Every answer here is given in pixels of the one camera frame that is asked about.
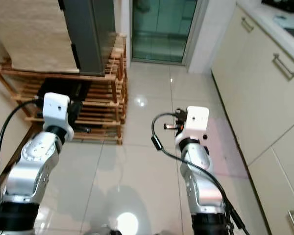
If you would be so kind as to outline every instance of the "cabinet handle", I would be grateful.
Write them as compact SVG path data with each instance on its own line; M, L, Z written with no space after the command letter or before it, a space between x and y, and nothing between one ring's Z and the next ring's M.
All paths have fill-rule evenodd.
M289 214L290 220L291 220L291 222L293 224L293 227L294 227L294 218L293 218L294 211L293 210L289 210L288 211L288 214Z
M253 31L254 27L251 26L247 21L245 17L242 17L242 25L247 29L247 31L250 33Z
M290 74L290 76L288 74L287 75L287 79L288 80L291 80L292 78L294 78L294 72L291 71L283 62L282 60L280 59L280 55L278 53L274 53L273 54L273 62L280 67L280 69L285 73L287 72L288 74Z

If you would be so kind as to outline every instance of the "black connector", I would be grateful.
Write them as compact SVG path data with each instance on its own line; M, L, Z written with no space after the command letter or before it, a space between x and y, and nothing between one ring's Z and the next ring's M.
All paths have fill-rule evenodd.
M186 122L186 118L187 118L187 112L185 112L182 109L176 109L175 110L175 116L178 119L179 122Z
M162 144L160 143L160 141L158 140L157 136L152 136L151 137L151 141L153 142L153 144L155 145L156 149L159 151L163 148Z

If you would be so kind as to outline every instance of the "white floor tile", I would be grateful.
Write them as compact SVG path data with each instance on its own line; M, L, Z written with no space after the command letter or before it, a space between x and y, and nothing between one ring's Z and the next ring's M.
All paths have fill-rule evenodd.
M132 62L131 68L128 70L128 73L129 73L130 79L133 73L136 73L138 75L146 74L149 76L169 75L169 66L160 65L160 64L152 64L152 63Z
M267 235L265 224L255 199L252 187L248 179L216 176L222 187L224 188L227 197L233 204L234 208L240 215L246 225L247 230L251 235ZM179 174L180 193L181 193L181 208L183 220L183 234L194 234L192 229L192 219L187 201L186 185L183 177ZM235 235L243 235L243 231L235 228Z
M104 145L82 230L115 227L124 213L134 217L128 227L136 220L138 235L182 234L175 161L152 147Z
M230 125L221 104L199 100L173 100L173 110L187 106L203 106L209 109L206 145L213 161L214 172L221 175L247 178L243 160L237 149Z
M171 89L173 99L193 99L220 103L215 83L211 76L203 74L173 73Z
M159 69L160 72L155 73L154 69ZM167 66L150 68L150 70L144 72L130 69L129 74L129 96L171 99L170 74Z
M187 74L187 69L185 66L170 65L169 69L170 69L170 74L175 77L183 76Z
M35 229L36 235L80 235L80 231L67 231L67 230L51 230L38 228Z
M101 144L65 143L50 174L35 228L80 230L100 151Z
M156 115L164 112L172 112L170 99L145 97L138 102L137 99L130 97L123 143L153 146L150 139L151 122ZM174 132L163 129L165 122L172 123L173 119L171 117L160 118L155 125L156 134L165 147L174 148Z

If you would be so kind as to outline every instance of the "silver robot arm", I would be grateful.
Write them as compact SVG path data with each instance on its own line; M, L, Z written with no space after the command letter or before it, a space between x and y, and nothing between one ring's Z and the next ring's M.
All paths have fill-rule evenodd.
M69 125L69 104L66 95L45 94L44 131L23 146L21 156L7 178L0 202L0 235L34 234L34 222L49 175L59 161L62 145L74 136Z
M165 124L164 129L177 130L175 146L181 152L180 158L163 148L154 131L156 120L166 115L175 117L175 125ZM151 140L157 150L182 162L180 172L186 183L195 235L233 235L230 215L238 229L243 229L248 235L244 223L215 178L208 148L202 144L207 139L208 117L209 110L197 106L189 106L186 111L177 109L174 114L159 114L152 121Z
M181 158L213 174L213 163L208 148L200 144L206 133L209 110L189 106L183 129L175 138ZM197 168L183 163L180 172L187 187L188 203L191 214L224 213L222 195L211 179Z

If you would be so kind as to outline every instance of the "wooden slat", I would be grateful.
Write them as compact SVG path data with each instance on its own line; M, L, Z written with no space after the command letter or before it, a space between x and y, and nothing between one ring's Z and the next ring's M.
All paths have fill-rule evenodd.
M98 140L98 141L122 141L122 138L115 137L107 137L107 136L97 136L97 135L91 135L91 134L80 134L76 133L74 135L74 139L84 139L84 140Z
M73 80L85 80L85 81L96 81L96 82L107 82L115 81L116 76L113 74L107 74L105 77L97 76L86 76L86 75L72 75L72 74L62 74L62 73L42 73L42 72L33 72L33 71L20 71L20 70L3 70L0 68L1 74L8 75L18 75L24 77L33 77L33 78L59 78L59 79L73 79Z
M44 122L42 118L38 117L25 117L26 121L33 121L33 122ZM88 125L106 125L106 126L118 126L121 123L116 121L82 121L76 120L76 124L88 124Z

